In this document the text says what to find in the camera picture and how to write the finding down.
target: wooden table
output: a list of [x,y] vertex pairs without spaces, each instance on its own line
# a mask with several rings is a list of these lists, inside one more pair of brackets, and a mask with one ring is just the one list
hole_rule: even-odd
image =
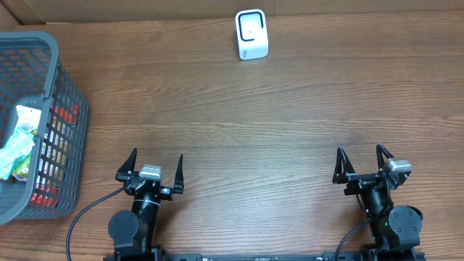
[[[74,215],[0,227],[0,259],[65,260],[77,211],[119,188],[138,148],[186,191],[163,203],[157,243],[170,252],[333,251],[364,219],[331,183],[336,148],[358,173],[376,171],[381,141],[413,164],[396,205],[424,214],[429,260],[464,258],[464,12],[269,17],[269,56],[242,62],[233,19],[18,27],[45,30],[91,106]],[[120,194],[76,226],[74,260],[112,253]],[[368,230],[345,249],[370,242]]]

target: basket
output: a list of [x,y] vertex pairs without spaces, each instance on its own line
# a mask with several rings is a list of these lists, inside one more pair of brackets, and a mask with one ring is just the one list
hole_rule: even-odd
[[78,202],[88,103],[44,32],[0,33],[0,148],[14,133],[16,106],[41,110],[26,182],[0,180],[0,225],[58,218]]

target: cardboard wall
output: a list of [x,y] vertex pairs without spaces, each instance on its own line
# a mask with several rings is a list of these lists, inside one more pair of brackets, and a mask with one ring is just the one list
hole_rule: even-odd
[[16,19],[0,4],[0,32],[12,31],[16,25],[19,25]]
[[464,0],[3,0],[22,24],[464,9]]

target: snack bag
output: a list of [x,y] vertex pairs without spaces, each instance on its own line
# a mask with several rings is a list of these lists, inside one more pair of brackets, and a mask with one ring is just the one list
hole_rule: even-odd
[[19,181],[28,180],[30,155],[13,168],[12,175]]

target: white box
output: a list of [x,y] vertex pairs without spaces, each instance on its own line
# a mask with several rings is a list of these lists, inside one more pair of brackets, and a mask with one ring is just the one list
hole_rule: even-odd
[[259,9],[244,10],[235,16],[240,59],[266,57],[269,53],[266,17]]

